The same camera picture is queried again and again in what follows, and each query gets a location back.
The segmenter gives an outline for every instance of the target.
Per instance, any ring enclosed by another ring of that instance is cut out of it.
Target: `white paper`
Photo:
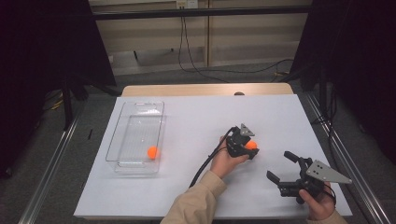
[[[161,164],[158,174],[152,177],[119,176],[106,164],[122,104],[131,101],[164,102]],[[296,95],[118,98],[74,215],[164,217],[176,196],[189,187],[219,138],[241,123],[256,134],[252,139],[260,152],[224,179],[228,188],[219,197],[215,217],[306,217],[307,206],[297,204],[295,198],[281,197],[277,186],[266,177],[270,170],[281,181],[300,178],[298,164],[283,156],[286,150],[329,164]],[[332,188],[338,212],[351,216],[339,186],[332,184]]]

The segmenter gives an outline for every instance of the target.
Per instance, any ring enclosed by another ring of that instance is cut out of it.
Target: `metal bracket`
[[[244,123],[241,123],[240,133],[242,136],[254,136],[255,135]]]
[[[321,181],[329,181],[333,183],[352,184],[352,180],[348,177],[336,172],[332,167],[324,164],[321,161],[315,160],[306,174]]]

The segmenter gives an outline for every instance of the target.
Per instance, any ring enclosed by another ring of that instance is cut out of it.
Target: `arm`
[[[324,190],[332,193],[330,183],[325,183]],[[299,191],[300,196],[309,206],[308,224],[347,224],[343,217],[335,210],[334,201],[325,194],[320,194],[316,199],[304,189]]]
[[[196,185],[175,199],[168,214],[161,222],[162,224],[212,222],[217,198],[227,188],[221,179],[229,174],[236,165],[248,159],[248,155],[232,158],[225,148],[224,141],[220,146],[221,151],[212,161],[210,170]]]

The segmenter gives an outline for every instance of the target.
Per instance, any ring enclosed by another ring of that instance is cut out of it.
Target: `human hand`
[[[324,190],[332,194],[330,189],[330,183],[325,182]],[[300,189],[299,194],[301,198],[309,206],[309,217],[310,220],[323,220],[332,215],[335,210],[335,204],[331,197],[324,193],[320,193],[319,196],[314,199],[306,190]]]
[[[240,157],[231,157],[227,151],[226,141],[221,144],[219,147],[219,152],[216,154],[215,158],[213,158],[212,164],[210,165],[210,171],[215,175],[220,177],[221,179],[229,174],[238,164],[245,162],[248,159],[248,155],[243,155]]]

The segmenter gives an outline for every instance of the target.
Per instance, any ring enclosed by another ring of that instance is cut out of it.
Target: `power outlet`
[[[177,0],[176,1],[176,8],[187,8],[187,1],[186,0]]]
[[[198,0],[187,0],[187,8],[198,8]]]

